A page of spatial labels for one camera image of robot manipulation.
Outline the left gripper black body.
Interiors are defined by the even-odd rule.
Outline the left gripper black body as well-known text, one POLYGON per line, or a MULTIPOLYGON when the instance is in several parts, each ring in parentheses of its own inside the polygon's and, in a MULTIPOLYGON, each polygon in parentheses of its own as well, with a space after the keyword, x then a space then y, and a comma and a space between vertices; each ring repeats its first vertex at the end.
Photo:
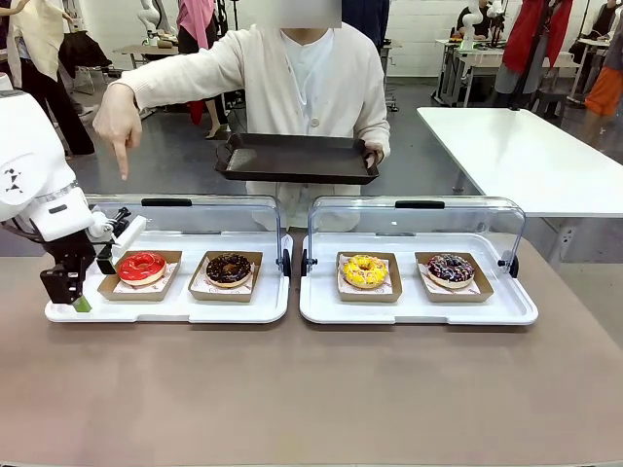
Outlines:
POLYGON ((43 243, 55 260, 54 271, 84 277, 95 259, 95 250, 86 232, 76 232, 43 243))

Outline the person's right hand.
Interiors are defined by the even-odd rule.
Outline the person's right hand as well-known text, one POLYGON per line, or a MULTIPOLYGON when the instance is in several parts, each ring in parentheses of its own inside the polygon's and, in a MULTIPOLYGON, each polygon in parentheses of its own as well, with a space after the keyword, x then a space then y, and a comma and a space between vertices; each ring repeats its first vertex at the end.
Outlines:
POLYGON ((103 94, 92 126, 115 156, 121 178, 127 180, 128 152, 139 146, 142 136, 133 90, 124 84, 111 84, 103 94))

